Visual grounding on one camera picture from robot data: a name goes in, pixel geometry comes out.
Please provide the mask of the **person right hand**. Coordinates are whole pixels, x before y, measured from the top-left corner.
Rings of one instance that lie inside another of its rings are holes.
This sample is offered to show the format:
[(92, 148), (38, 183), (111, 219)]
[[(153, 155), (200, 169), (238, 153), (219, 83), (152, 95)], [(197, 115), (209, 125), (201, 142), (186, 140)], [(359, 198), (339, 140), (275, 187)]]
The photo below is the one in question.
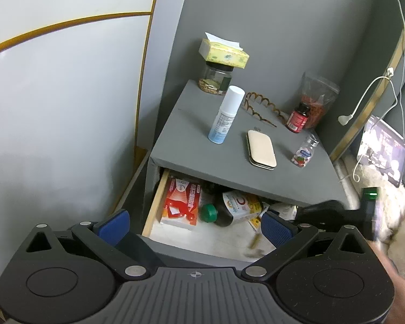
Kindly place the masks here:
[(368, 241), (368, 244), (390, 276), (395, 288), (394, 302), (385, 323), (405, 324), (405, 279), (398, 274), (392, 261), (379, 249), (375, 242)]

